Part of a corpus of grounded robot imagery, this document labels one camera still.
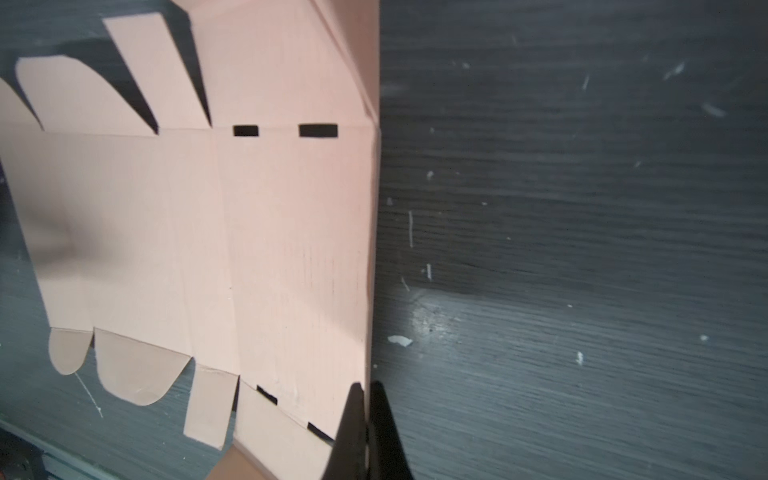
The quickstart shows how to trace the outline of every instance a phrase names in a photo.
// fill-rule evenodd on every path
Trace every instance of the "gray wood grain surface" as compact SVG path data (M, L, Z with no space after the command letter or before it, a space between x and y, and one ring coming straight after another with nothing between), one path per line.
M7 3L7 80L64 52L149 116L100 17L160 11L200 84L168 3ZM417 478L768 478L766 24L745 0L382 0L374 377ZM203 478L193 367L140 408L89 357L102 419L50 366L9 201L2 420L125 478Z

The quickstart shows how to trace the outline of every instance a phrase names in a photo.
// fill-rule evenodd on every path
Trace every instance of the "wood grain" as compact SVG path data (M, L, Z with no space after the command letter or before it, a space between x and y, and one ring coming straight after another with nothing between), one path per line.
M73 51L140 105L98 16L158 10L195 75L169 4L46 6L7 8L3 78ZM382 2L373 373L417 478L765 478L766 21L746 1ZM89 357L101 420L49 365L3 199L2 418L125 478L203 478L188 372L139 409Z

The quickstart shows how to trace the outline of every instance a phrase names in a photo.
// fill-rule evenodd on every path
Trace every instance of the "black rectangular hole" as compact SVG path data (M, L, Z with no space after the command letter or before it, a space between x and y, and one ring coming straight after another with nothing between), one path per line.
M276 397L276 396L271 396L269 393L267 393L266 391L264 391L264 389L263 389L263 388L261 388L261 387L260 387L260 386L258 386L258 385L256 386L256 391L257 391L258 393L260 393L260 394L264 395L264 398L265 398L265 399L267 399L267 400L269 400L270 402L272 402L272 403L274 403L275 405L277 405L277 397Z
M339 125L337 124L299 124L300 137L314 138L338 138Z
M258 137L259 126L258 125L234 125L232 127L232 134L235 137Z
M310 432L314 433L315 435L317 435L318 439L323 440L325 443L327 443L328 445L331 445L333 447L333 439L330 438L325 433L323 433L323 430L318 429L317 427L312 425L311 422L306 424L306 429L309 430Z

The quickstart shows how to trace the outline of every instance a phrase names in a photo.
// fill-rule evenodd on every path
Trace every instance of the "unfolded cardboard box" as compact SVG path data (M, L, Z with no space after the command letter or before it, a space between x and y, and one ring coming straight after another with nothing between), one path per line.
M0 81L51 361L75 372L93 337L106 390L147 405L194 357L186 435L221 448L240 385L217 470L319 478L330 447L307 426L334 436L369 383L378 2L175 1L210 121L159 14L104 20L157 132L73 58L18 61L31 111Z

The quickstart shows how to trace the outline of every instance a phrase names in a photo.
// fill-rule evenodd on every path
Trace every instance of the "brown cardboard piece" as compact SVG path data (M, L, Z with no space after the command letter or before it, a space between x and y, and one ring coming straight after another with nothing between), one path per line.
M0 81L51 361L74 372L95 333L104 387L147 405L194 357L186 435L221 448L239 378L241 453L223 462L319 478L330 447L308 424L335 435L349 386L369 383L378 2L177 3L211 125L159 14L105 20L157 134L72 58L19 61L34 115Z

